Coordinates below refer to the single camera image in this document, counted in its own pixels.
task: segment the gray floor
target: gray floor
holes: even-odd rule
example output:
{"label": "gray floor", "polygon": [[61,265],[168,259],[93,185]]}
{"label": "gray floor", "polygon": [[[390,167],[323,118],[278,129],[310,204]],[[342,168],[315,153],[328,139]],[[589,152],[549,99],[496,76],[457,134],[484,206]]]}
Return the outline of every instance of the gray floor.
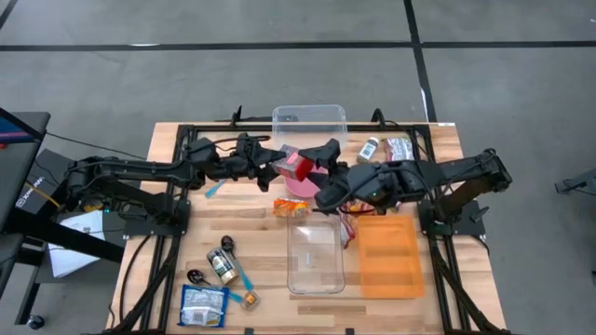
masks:
{"label": "gray floor", "polygon": [[[0,0],[4,6],[7,0]],[[596,40],[593,1],[416,0],[423,41]],[[20,0],[0,44],[408,40],[401,1]],[[440,121],[455,122],[467,154],[494,147],[514,184],[481,202],[508,327],[525,334],[596,328],[596,207],[553,183],[596,167],[596,50],[425,50]],[[396,121],[425,119],[413,53],[396,50],[0,52],[0,105],[49,111],[64,136],[146,154],[156,121],[268,115],[283,104],[339,103],[350,120],[375,107]],[[48,139],[71,157],[106,154]],[[117,266],[41,288],[38,333],[102,329]],[[12,326],[17,267],[0,301]]]}

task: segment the orange tray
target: orange tray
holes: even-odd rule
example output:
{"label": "orange tray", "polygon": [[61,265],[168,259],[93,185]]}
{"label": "orange tray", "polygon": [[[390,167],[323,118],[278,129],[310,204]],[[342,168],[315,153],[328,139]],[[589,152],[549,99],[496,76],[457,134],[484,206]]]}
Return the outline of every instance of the orange tray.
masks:
{"label": "orange tray", "polygon": [[358,218],[360,285],[368,299],[411,299],[425,294],[412,217]]}

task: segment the wooden table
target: wooden table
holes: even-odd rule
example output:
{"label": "wooden table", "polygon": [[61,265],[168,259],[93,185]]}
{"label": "wooden table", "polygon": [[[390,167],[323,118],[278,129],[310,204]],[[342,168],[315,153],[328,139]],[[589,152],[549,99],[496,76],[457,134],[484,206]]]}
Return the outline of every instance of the wooden table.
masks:
{"label": "wooden table", "polygon": [[[148,159],[170,162],[176,138],[178,123],[157,123],[151,141]],[[430,124],[435,155],[438,161],[463,156],[457,130],[453,124]],[[236,136],[236,132],[203,133],[212,140]],[[340,157],[348,163],[355,163],[356,155],[370,136],[395,137],[397,133],[350,133],[349,141]],[[222,147],[233,146],[233,142],[222,143]],[[384,159],[382,150],[375,154]],[[244,328],[254,328],[262,333],[340,333],[354,328],[357,334],[402,333],[441,334],[440,310],[433,279],[432,265],[427,239],[420,233],[417,213],[413,204],[405,204],[401,214],[412,215],[418,235],[418,248],[425,280],[425,296],[413,300],[363,300],[359,288],[358,246],[356,243],[344,250],[345,289],[341,293],[324,296],[291,294],[287,287],[287,225],[271,213],[273,200],[279,196],[291,196],[283,179],[272,181],[269,192],[261,193],[256,181],[241,180],[227,182],[211,199],[204,193],[215,182],[208,181],[199,191],[191,192],[192,218],[188,232],[182,239],[179,253],[173,296],[169,308],[168,334],[188,333],[242,333]],[[144,182],[142,188],[148,192],[162,192],[165,185]],[[207,252],[218,247],[223,235],[236,240],[236,255],[245,272],[253,282],[255,291],[261,296],[260,305],[252,312],[243,311],[237,303],[230,303],[226,325],[222,329],[178,327],[180,298],[183,284],[189,284],[186,272],[200,269],[211,283],[218,279],[205,258]],[[120,287],[124,272],[134,250],[142,237],[128,241],[116,285],[112,307],[118,315]],[[152,237],[144,246],[132,266],[127,283],[125,309],[129,311],[147,285],[156,238]],[[455,250],[461,277],[468,294],[494,324],[505,327],[505,321],[494,285],[491,264],[486,249],[468,236],[454,238]],[[233,290],[244,294],[241,281]],[[454,296],[448,289],[451,316],[457,328],[457,312]],[[150,328],[155,328],[160,310],[162,293],[156,294],[153,304]]]}

